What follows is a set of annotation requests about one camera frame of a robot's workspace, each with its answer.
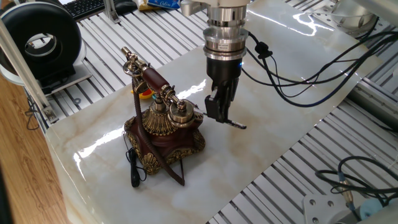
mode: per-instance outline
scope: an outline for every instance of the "robotic arm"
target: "robotic arm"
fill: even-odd
[[[207,75],[213,80],[211,95],[205,99],[207,116],[235,128],[246,126],[228,119],[246,54],[248,31],[243,29],[250,0],[182,1],[181,9],[190,16],[207,7],[209,28],[203,31],[206,41]]]

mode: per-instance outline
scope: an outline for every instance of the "blue label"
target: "blue label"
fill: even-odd
[[[166,9],[179,9],[180,0],[148,0],[148,5]]]

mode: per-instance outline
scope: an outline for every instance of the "white marble slab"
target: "white marble slab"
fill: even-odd
[[[269,44],[280,75],[296,80],[314,74],[357,43],[278,0],[252,3],[246,29]],[[248,47],[253,49],[251,40]],[[357,58],[365,51],[361,47],[345,59]],[[122,138],[124,122],[134,116],[130,87],[99,100],[51,126],[46,134],[69,219],[72,223],[205,223],[323,119],[379,62],[376,57],[370,58],[341,91],[315,108],[291,106],[273,88],[242,75],[229,117],[247,125],[247,130],[205,119],[200,131],[206,148],[184,159],[184,187],[164,170],[150,176],[138,189],[131,187]],[[331,77],[346,66],[334,65],[320,79]],[[243,67],[268,82],[264,71],[248,56]],[[176,85],[179,97],[205,108],[211,80],[206,75],[201,48],[158,71]],[[319,100],[337,82],[317,85],[297,101]],[[149,103],[143,102],[142,107],[147,108]]]

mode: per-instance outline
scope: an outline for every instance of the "computer keyboard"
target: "computer keyboard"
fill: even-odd
[[[105,8],[103,0],[77,0],[63,5],[72,17],[77,20]]]

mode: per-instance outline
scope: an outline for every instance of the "ornate telephone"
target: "ornate telephone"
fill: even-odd
[[[122,52],[127,58],[123,71],[132,77],[137,114],[124,124],[127,137],[147,174],[154,175],[163,168],[185,185],[183,169],[180,177],[170,165],[205,148],[205,138],[198,130],[203,114],[194,111],[188,100],[178,99],[174,88],[136,54],[126,47]],[[141,112],[139,94],[149,88],[155,92],[155,100]]]

